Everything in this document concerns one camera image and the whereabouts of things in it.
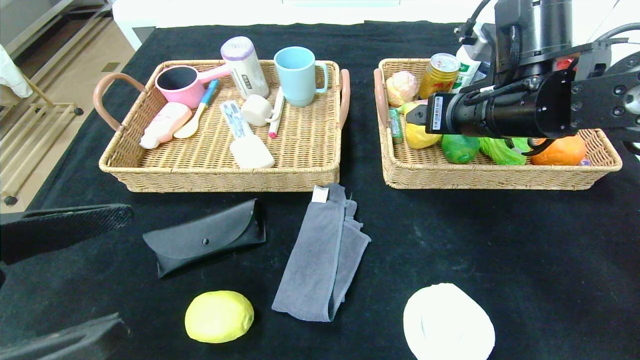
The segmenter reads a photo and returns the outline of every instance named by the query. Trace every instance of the white bottle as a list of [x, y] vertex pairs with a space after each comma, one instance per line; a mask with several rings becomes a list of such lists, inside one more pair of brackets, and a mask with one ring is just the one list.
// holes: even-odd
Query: white bottle
[[248, 37], [230, 38], [220, 48], [220, 54], [231, 68], [231, 77], [243, 99], [253, 94], [269, 96], [269, 85]]
[[151, 120], [140, 138], [140, 146], [155, 149], [163, 142], [173, 138], [173, 133], [180, 129], [191, 117], [191, 109], [179, 102], [168, 102]]
[[454, 94], [459, 93], [461, 88], [471, 84], [471, 81], [473, 80], [481, 63], [481, 61], [475, 61], [469, 57], [467, 50], [465, 50], [466, 46], [470, 45], [462, 45], [456, 53], [456, 58], [460, 61], [460, 71], [458, 72], [458, 78], [451, 89], [451, 92]]

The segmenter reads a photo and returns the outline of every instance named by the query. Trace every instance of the wicker basket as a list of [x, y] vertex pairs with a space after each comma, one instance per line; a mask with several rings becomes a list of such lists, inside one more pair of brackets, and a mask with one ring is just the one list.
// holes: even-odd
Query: wicker basket
[[[200, 119], [198, 131], [187, 139], [173, 139], [152, 150], [138, 145], [144, 129], [166, 99], [154, 86], [154, 79], [165, 68], [190, 65], [199, 71], [222, 65], [223, 60], [167, 61], [156, 68], [146, 86], [124, 74], [110, 74], [96, 87], [94, 103], [116, 133], [100, 158], [99, 166], [127, 185], [132, 192], [305, 192], [315, 184], [339, 181], [340, 134], [349, 109], [349, 72], [326, 61], [328, 90], [314, 102], [296, 108], [285, 102], [278, 137], [268, 136], [268, 126], [253, 127], [275, 159], [271, 168], [241, 169], [229, 145], [233, 140], [219, 104], [243, 100], [230, 77], [220, 79], [214, 99]], [[279, 87], [271, 60], [261, 60], [269, 84], [271, 104]], [[104, 89], [116, 78], [132, 83], [141, 91], [122, 125], [102, 107]], [[318, 87], [324, 82], [317, 69]]]
[[[389, 186], [397, 189], [583, 190], [621, 168], [622, 160], [599, 129], [579, 132], [587, 144], [590, 166], [531, 165], [529, 162], [522, 166], [495, 165], [484, 154], [478, 154], [470, 164], [453, 165], [444, 158], [439, 145], [415, 150], [406, 142], [393, 144], [388, 127], [385, 80], [402, 70], [421, 79], [428, 63], [428, 59], [384, 59], [374, 71], [382, 169]], [[400, 114], [400, 118], [404, 129], [404, 115]]]

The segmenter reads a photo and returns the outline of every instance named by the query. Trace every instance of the black tablecloth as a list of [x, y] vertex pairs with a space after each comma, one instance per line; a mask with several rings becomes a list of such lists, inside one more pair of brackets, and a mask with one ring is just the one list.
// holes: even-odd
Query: black tablecloth
[[[117, 359], [411, 359], [402, 313], [411, 294], [452, 282], [491, 318], [490, 359], [640, 357], [638, 161], [579, 192], [394, 190], [382, 179], [372, 72], [383, 58], [454, 53], [453, 24], [206, 26], [157, 29], [124, 72], [145, 83], [166, 60], [220, 58], [249, 36], [261, 58], [302, 45], [351, 71], [341, 183], [372, 238], [332, 323], [270, 310], [309, 193], [131, 193], [97, 162], [113, 132], [93, 112], [31, 208], [122, 202], [134, 225], [12, 266], [1, 265], [0, 345], [119, 311], [131, 328]], [[123, 119], [136, 91], [117, 83], [107, 109]], [[141, 234], [245, 199], [266, 208], [268, 243], [159, 280]], [[189, 339], [184, 312], [205, 291], [235, 290], [256, 320], [231, 343]]]

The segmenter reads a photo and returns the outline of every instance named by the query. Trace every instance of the yellow can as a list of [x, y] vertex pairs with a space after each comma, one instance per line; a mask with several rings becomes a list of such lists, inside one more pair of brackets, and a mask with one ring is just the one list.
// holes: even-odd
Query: yellow can
[[420, 83], [420, 98], [427, 99], [435, 92], [450, 92], [459, 69], [460, 61], [455, 56], [445, 53], [433, 55]]

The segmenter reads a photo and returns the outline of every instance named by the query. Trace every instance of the gray cloth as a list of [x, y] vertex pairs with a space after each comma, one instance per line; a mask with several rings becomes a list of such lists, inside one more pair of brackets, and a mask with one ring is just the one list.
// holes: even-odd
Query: gray cloth
[[370, 237], [353, 219], [358, 204], [329, 184], [325, 204], [311, 202], [271, 308], [300, 320], [333, 321]]

